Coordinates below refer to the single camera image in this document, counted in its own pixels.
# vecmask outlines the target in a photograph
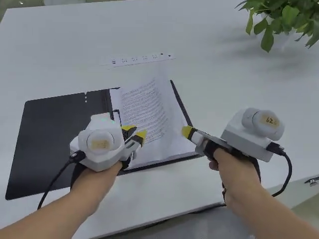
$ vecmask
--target document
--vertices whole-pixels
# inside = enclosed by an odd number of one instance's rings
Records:
[[[111,100],[113,108],[119,108],[122,125],[147,131],[144,146],[128,169],[196,155],[195,145],[181,135],[187,122],[167,78],[155,76],[143,84],[113,90]]]

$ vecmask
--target black clipboard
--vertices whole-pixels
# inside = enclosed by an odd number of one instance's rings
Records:
[[[192,126],[173,81],[177,102]],[[19,134],[5,198],[12,200],[43,193],[52,178],[68,160],[69,143],[86,128],[91,115],[110,113],[114,118],[110,89],[27,101],[24,104]],[[179,158],[126,170],[128,174],[198,156]],[[74,165],[70,165],[51,190],[70,186]]]

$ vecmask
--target potted plant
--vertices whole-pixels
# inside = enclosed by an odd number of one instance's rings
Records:
[[[261,41],[263,50],[269,52],[274,45],[274,35],[302,33],[296,41],[308,35],[306,47],[312,47],[319,40],[319,0],[245,0],[238,4],[239,10],[246,9],[249,19],[246,32],[256,35],[264,32]],[[262,20],[254,25],[253,16]]]

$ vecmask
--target power strip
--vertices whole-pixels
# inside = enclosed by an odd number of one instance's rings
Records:
[[[143,63],[150,63],[156,61],[173,60],[173,54],[167,53],[153,53],[139,57],[118,57],[113,58],[109,64],[110,67],[129,66]]]

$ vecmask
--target table surface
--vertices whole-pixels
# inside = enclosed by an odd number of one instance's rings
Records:
[[[9,9],[0,24],[0,227],[33,212],[42,195],[6,201],[24,102],[121,86],[134,67],[106,59],[172,52],[168,74],[193,124],[221,135],[241,108],[270,109],[286,123],[280,140],[292,180],[318,174],[318,46],[292,42],[263,52],[245,33],[236,0],[135,0]],[[278,186],[284,158],[261,163],[263,185]],[[49,193],[46,202],[69,189]],[[110,235],[220,202],[218,173],[200,158],[118,177],[76,239]]]

